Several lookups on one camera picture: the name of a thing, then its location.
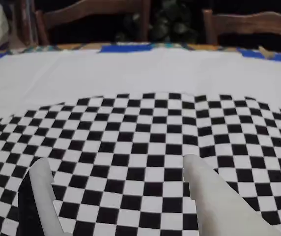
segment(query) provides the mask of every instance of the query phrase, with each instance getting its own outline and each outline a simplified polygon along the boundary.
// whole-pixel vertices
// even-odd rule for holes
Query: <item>wooden chair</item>
[[[252,15],[213,15],[203,10],[207,44],[218,45],[218,36],[225,33],[275,33],[281,35],[281,14],[262,12]]]
[[[147,41],[151,0],[81,0],[66,8],[46,12],[36,11],[39,38],[42,45],[50,44],[48,30],[88,15],[139,13],[139,40]]]

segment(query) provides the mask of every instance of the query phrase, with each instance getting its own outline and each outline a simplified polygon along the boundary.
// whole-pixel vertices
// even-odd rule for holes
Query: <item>chair backrest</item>
[[[281,35],[281,14],[262,12],[252,15],[213,15],[212,10],[203,10],[206,40],[217,45],[218,36],[225,33],[253,34],[275,33]]]
[[[147,40],[150,0],[81,0],[66,8],[46,12],[36,12],[39,36],[42,44],[49,44],[48,30],[88,15],[140,13],[140,39]]]

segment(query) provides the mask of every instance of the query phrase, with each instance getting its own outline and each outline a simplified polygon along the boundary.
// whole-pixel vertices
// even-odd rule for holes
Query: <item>dark background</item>
[[[52,11],[71,5],[78,0],[35,0],[36,8]],[[212,8],[214,13],[251,14],[262,11],[281,13],[281,0],[186,0],[193,16],[192,28],[199,32],[198,43],[205,43],[202,9]],[[115,41],[115,34],[123,28],[123,15],[88,16],[50,31],[53,44]],[[223,46],[240,46],[281,52],[281,36],[274,34],[223,35]]]

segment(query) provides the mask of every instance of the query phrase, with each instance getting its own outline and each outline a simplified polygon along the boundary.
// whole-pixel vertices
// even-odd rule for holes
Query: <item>checkered cloth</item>
[[[281,110],[248,97],[149,93],[0,119],[1,235],[15,236],[18,187],[34,161],[48,158],[66,232],[197,236],[195,202],[182,181],[188,153],[281,231]]]

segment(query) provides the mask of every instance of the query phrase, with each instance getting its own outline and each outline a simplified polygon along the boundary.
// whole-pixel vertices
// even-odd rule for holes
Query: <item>blue tape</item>
[[[103,46],[100,53],[133,53],[147,52],[153,49],[153,46],[148,45],[109,45]]]
[[[244,49],[239,49],[238,51],[242,54],[242,56],[246,58],[258,58],[258,59],[266,59],[265,56],[260,53],[260,52],[254,52],[251,50],[244,50]],[[275,61],[281,61],[281,54],[276,53],[273,58],[267,59],[267,60],[275,60]]]

